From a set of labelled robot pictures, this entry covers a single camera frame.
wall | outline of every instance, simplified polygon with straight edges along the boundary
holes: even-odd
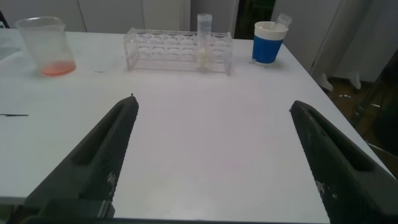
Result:
[[[0,0],[0,10],[11,28],[21,19],[54,16],[64,21],[66,31],[86,31],[77,0]]]
[[[197,31],[199,13],[213,15],[212,32],[231,32],[235,30],[238,0],[192,0],[191,31]]]

table surface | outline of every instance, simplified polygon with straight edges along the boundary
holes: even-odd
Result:
[[[67,33],[77,69],[40,76],[22,51],[0,62],[0,200],[27,197],[119,100],[139,113],[115,217],[328,223],[289,109],[312,105],[384,167],[293,55],[250,63],[234,40],[231,75],[128,72],[121,34]]]

glass beaker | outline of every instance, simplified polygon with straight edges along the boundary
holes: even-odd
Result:
[[[36,17],[17,21],[25,45],[42,74],[59,76],[76,69],[75,59],[63,31],[65,24],[56,17]]]

blue cup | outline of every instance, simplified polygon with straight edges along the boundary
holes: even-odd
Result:
[[[289,28],[272,30],[275,22],[257,22],[254,25],[252,58],[259,65],[275,62],[276,56]]]

